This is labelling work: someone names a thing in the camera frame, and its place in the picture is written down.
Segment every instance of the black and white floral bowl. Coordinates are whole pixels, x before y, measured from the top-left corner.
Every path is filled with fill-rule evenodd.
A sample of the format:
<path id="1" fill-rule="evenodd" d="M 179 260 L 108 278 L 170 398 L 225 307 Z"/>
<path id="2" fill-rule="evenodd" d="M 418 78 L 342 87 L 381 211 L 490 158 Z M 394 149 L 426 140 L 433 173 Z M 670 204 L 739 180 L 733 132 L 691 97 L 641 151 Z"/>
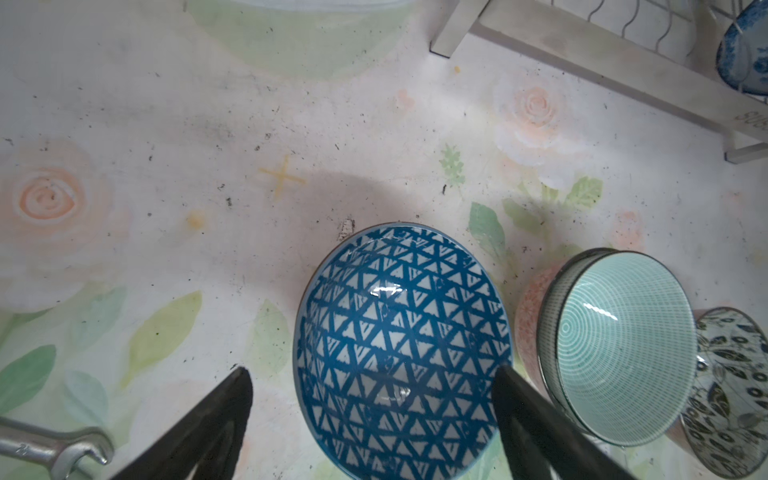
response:
<path id="1" fill-rule="evenodd" d="M 697 371 L 683 429 L 712 473 L 743 478 L 768 455 L 768 340 L 734 308 L 697 317 Z"/>

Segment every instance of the table surface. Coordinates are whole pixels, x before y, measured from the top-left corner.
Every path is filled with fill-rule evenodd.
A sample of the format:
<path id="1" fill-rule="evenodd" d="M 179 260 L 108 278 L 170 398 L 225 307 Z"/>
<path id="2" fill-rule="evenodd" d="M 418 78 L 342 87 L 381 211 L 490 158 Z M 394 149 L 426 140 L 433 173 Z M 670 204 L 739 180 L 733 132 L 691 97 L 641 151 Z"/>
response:
<path id="1" fill-rule="evenodd" d="M 466 245 L 509 312 L 613 246 L 768 328 L 768 164 L 474 35 L 432 55 L 441 2 L 325 3 L 0 4 L 0 368 L 23 387 L 0 415 L 104 426 L 108 478 L 245 365 L 236 478 L 343 478 L 296 400 L 294 319 L 340 238 L 395 220 Z M 638 478 L 714 478 L 666 437 L 612 450 Z M 465 476 L 509 478 L 498 439 Z"/>

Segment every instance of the dish rack leg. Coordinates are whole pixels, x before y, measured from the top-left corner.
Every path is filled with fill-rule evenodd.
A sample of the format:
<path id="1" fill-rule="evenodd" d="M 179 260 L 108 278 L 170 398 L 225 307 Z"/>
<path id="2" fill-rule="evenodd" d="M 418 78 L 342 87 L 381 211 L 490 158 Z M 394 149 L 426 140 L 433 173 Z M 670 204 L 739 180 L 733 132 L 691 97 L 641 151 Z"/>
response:
<path id="1" fill-rule="evenodd" d="M 458 0 L 445 24 L 438 30 L 437 35 L 429 44 L 429 51 L 450 58 L 469 32 L 472 24 L 478 19 L 489 0 Z"/>
<path id="2" fill-rule="evenodd" d="M 725 161 L 732 164 L 745 164 L 748 161 L 768 158 L 768 144 L 756 144 L 725 152 Z"/>

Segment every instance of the yellow dot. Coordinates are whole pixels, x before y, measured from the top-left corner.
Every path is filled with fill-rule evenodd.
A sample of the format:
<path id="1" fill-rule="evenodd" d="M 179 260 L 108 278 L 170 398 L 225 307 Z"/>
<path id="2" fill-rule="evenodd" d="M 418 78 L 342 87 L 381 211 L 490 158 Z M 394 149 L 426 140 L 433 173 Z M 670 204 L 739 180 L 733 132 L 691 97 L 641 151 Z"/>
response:
<path id="1" fill-rule="evenodd" d="M 192 230 L 202 230 L 205 227 L 205 214 L 202 210 L 192 210 L 187 215 L 187 225 Z"/>

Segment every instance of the metal wrench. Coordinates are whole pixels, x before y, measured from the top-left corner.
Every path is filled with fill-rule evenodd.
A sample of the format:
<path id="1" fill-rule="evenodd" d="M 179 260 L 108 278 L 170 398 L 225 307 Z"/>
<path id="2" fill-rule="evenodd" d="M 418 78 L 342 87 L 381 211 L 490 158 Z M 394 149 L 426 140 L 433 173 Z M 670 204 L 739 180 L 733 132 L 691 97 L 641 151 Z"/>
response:
<path id="1" fill-rule="evenodd" d="M 52 480 L 66 480 L 86 455 L 108 464 L 114 447 L 98 428 L 52 432 L 0 417 L 0 455 L 42 465 Z"/>

